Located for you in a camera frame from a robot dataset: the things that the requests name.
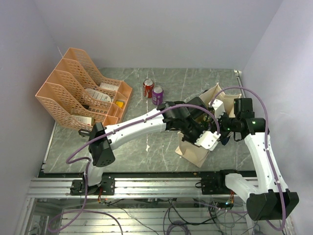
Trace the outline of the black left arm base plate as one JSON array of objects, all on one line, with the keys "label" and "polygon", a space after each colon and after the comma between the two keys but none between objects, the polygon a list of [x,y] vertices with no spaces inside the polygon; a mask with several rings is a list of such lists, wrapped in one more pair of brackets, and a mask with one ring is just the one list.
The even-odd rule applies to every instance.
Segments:
[{"label": "black left arm base plate", "polygon": [[[115,179],[111,176],[103,176],[100,184],[88,186],[87,195],[114,195]],[[70,187],[70,195],[85,195],[86,182],[85,179],[73,180]]]}]

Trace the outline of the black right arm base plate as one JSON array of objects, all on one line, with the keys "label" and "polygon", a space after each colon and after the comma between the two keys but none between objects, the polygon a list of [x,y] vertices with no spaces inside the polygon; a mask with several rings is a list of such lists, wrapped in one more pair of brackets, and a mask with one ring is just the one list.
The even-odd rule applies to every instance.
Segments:
[{"label": "black right arm base plate", "polygon": [[226,187],[225,177],[201,178],[195,183],[195,187],[201,190],[202,195],[230,194],[231,189]]}]

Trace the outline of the purple Fanta can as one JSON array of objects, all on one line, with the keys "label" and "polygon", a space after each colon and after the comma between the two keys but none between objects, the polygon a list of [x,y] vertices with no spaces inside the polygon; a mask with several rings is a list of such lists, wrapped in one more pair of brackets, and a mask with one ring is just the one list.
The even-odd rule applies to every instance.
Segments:
[{"label": "purple Fanta can", "polygon": [[161,86],[155,86],[152,90],[152,103],[154,105],[160,105],[163,102],[164,90]]}]

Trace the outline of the cream canvas tote bag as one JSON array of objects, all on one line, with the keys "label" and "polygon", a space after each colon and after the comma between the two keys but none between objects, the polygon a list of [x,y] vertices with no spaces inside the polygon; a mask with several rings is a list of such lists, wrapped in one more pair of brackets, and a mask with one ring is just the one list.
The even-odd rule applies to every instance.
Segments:
[{"label": "cream canvas tote bag", "polygon": [[[203,103],[208,107],[211,100],[218,99],[223,102],[225,113],[231,118],[234,118],[234,99],[242,98],[242,94],[225,94],[225,92],[221,92],[216,98],[215,95],[221,91],[222,88],[217,83],[214,87],[210,88],[209,90],[203,92],[199,98],[203,101]],[[176,148],[175,152],[179,154],[181,157],[185,158],[192,164],[197,167],[201,167],[209,155],[209,150],[206,150],[203,147],[194,146],[191,143],[186,141],[182,141],[182,133],[178,132],[178,140],[179,145]]]}]

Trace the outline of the red cola can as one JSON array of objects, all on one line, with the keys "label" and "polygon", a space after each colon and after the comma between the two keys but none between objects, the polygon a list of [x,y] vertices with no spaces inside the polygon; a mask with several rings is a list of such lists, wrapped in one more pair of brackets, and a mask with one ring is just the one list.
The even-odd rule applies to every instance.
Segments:
[{"label": "red cola can", "polygon": [[143,82],[143,95],[145,98],[152,97],[152,91],[154,88],[154,81],[150,78],[146,78]]}]

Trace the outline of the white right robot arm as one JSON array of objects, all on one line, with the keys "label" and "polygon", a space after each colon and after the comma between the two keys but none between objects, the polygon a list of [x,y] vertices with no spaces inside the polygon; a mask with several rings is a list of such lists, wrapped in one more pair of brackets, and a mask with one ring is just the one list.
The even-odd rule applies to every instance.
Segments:
[{"label": "white right robot arm", "polygon": [[219,122],[221,138],[239,133],[251,154],[258,186],[247,181],[235,170],[223,170],[224,177],[215,183],[222,194],[232,190],[246,203],[247,213],[254,221],[284,221],[299,203],[297,192],[291,192],[284,181],[270,143],[267,121],[255,117],[251,98],[236,98],[234,117],[224,110],[222,101],[213,102],[215,117]]}]

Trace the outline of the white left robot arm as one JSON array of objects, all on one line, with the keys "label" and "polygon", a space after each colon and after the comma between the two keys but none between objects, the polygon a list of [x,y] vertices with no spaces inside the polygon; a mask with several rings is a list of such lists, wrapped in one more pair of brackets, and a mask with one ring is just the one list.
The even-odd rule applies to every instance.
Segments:
[{"label": "white left robot arm", "polygon": [[115,161],[113,151],[143,135],[180,131],[183,140],[194,144],[206,130],[196,119],[208,111],[196,97],[190,102],[166,101],[150,112],[120,124],[96,123],[89,133],[91,163],[84,173],[82,188],[88,194],[99,191],[104,168]]}]

